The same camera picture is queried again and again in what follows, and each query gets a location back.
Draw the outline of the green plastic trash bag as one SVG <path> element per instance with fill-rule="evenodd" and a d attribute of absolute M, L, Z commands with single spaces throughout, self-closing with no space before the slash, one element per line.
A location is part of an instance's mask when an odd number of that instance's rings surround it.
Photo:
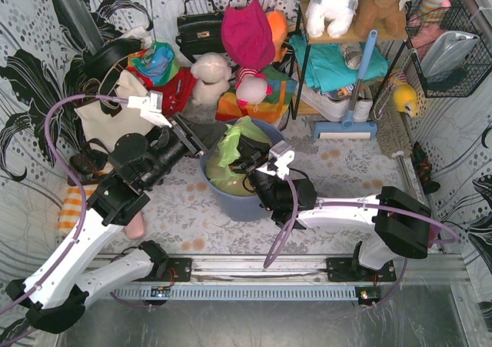
<path fill-rule="evenodd" d="M 241 136 L 253 142 L 268 143 L 272 146 L 271 139 L 253 123 L 250 116 L 242 117 L 232 125 L 228 125 L 224 138 L 217 144 L 205 164 L 205 174 L 208 181 L 219 191 L 248 197 L 255 195 L 255 192 L 251 184 L 246 182 L 246 175 L 230 169 L 230 164 L 241 157 L 239 151 Z"/>

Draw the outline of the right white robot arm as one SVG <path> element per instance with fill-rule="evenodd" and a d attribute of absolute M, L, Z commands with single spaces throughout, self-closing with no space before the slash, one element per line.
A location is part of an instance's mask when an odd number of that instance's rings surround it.
<path fill-rule="evenodd" d="M 294 150 L 240 136 L 227 168 L 241 173 L 280 232 L 264 260 L 270 267 L 295 229 L 348 228 L 370 233 L 354 250 L 353 268 L 377 271 L 397 256 L 425 259 L 431 224 L 427 207 L 392 186 L 376 195 L 334 199 L 317 194 L 306 174 L 290 177 Z"/>

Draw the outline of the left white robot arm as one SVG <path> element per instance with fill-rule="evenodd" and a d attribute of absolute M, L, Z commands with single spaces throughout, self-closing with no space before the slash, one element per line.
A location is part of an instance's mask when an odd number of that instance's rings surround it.
<path fill-rule="evenodd" d="M 148 192 L 185 156 L 204 155 L 228 127 L 195 123 L 177 113 L 146 135 L 126 133 L 108 155 L 112 171 L 82 207 L 85 213 L 50 258 L 26 279 L 8 283 L 8 296 L 27 309 L 28 324 L 52 334 L 71 328 L 96 299 L 128 282 L 168 273 L 169 256 L 155 241 L 87 271 L 94 257 L 149 203 Z"/>

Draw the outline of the cream canvas tote bag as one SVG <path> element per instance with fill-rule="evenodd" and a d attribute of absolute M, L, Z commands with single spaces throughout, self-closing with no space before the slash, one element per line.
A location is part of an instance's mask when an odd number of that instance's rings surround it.
<path fill-rule="evenodd" d="M 128 70 L 123 70 L 116 82 L 115 92 L 118 97 L 127 98 L 146 96 L 148 90 L 142 80 L 138 80 Z M 151 122 L 140 116 L 138 109 L 127 108 L 127 105 L 120 106 L 121 110 L 115 116 L 104 113 L 100 101 L 76 108 L 75 112 L 81 119 L 85 139 L 88 141 L 96 138 L 112 152 L 115 143 L 124 134 L 135 132 L 146 135 L 154 127 Z"/>

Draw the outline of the large white sheep plush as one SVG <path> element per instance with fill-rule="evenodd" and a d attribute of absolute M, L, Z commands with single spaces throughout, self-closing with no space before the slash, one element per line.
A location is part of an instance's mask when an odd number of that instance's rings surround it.
<path fill-rule="evenodd" d="M 194 105 L 217 105 L 220 97 L 230 88 L 231 67 L 225 57 L 215 52 L 202 55 L 191 67 L 197 79 L 192 91 Z"/>

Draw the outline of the pink eyeglass case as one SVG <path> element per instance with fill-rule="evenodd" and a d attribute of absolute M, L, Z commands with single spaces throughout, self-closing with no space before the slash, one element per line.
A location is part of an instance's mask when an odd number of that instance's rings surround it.
<path fill-rule="evenodd" d="M 128 239 L 134 241 L 142 238 L 146 234 L 146 224 L 141 212 L 125 226 L 125 234 Z"/>

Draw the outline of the orange checkered towel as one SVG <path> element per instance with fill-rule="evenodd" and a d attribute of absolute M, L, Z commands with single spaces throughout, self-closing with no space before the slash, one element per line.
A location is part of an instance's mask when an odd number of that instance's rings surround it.
<path fill-rule="evenodd" d="M 78 187 L 69 186 L 56 225 L 57 233 L 67 236 L 78 223 L 81 214 L 81 193 Z"/>

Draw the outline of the white shoe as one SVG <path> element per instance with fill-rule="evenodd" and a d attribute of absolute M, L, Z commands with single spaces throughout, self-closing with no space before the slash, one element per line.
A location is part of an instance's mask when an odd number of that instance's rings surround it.
<path fill-rule="evenodd" d="M 304 88 L 301 93 L 301 101 L 324 116 L 329 122 L 339 122 L 347 113 L 351 97 L 348 96 L 339 101 L 319 95 L 310 88 Z M 369 88 L 363 88 L 354 108 L 353 120 L 355 122 L 366 122 L 373 105 L 373 98 Z"/>

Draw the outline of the teal folded cloth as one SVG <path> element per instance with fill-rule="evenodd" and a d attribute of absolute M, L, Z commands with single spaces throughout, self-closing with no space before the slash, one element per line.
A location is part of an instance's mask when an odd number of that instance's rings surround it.
<path fill-rule="evenodd" d="M 373 50 L 365 80 L 384 77 L 388 62 L 378 51 Z M 358 70 L 349 69 L 337 44 L 312 45 L 307 59 L 304 82 L 308 88 L 330 92 L 354 84 Z"/>

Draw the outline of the black round hat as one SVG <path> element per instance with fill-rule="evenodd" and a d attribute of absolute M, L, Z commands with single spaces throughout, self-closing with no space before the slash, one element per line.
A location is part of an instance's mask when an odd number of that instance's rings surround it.
<path fill-rule="evenodd" d="M 107 43 L 93 55 L 84 55 L 84 72 L 88 78 L 102 80 L 109 69 L 124 57 L 140 51 L 142 42 L 138 38 L 117 38 Z"/>

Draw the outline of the orange plush toy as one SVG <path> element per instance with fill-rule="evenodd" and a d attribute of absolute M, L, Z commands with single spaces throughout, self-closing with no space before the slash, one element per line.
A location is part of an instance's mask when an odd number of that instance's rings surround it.
<path fill-rule="evenodd" d="M 271 28 L 275 49 L 273 62 L 280 62 L 287 52 L 287 49 L 283 48 L 283 44 L 288 36 L 288 21 L 281 11 L 269 11 L 266 13 L 266 17 Z"/>

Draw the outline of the yellow duck plush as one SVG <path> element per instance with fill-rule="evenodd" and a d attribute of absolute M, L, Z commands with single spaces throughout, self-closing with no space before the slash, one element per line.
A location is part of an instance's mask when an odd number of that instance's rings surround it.
<path fill-rule="evenodd" d="M 417 92 L 408 83 L 403 72 L 393 72 L 389 78 L 391 93 L 396 109 L 411 118 L 417 114 Z"/>

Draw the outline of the white dog plush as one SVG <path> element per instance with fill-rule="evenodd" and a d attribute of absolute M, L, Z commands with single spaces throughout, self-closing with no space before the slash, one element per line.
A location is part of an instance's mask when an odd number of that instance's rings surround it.
<path fill-rule="evenodd" d="M 310 38 L 324 33 L 331 38 L 345 35 L 355 16 L 359 0 L 310 0 L 306 11 L 306 32 Z"/>

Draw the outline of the blue handled floor mop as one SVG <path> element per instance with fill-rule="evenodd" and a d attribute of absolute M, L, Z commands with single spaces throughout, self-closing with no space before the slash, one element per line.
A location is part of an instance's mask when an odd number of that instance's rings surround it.
<path fill-rule="evenodd" d="M 377 29 L 372 29 L 365 42 L 361 64 L 357 73 L 357 82 L 351 95 L 347 111 L 339 122 L 316 122 L 314 124 L 313 136 L 319 139 L 371 139 L 377 133 L 375 122 L 355 122 L 354 109 L 357 104 L 357 97 L 361 88 L 361 83 L 365 78 L 374 46 L 377 41 Z"/>

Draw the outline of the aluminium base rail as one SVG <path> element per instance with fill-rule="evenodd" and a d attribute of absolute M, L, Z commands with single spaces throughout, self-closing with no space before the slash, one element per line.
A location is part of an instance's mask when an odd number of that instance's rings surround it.
<path fill-rule="evenodd" d="M 160 277 L 147 275 L 104 292 L 126 302 L 354 301 L 374 299 L 397 280 L 392 262 L 354 270 L 349 255 L 282 255 L 264 268 L 260 255 L 171 255 Z"/>

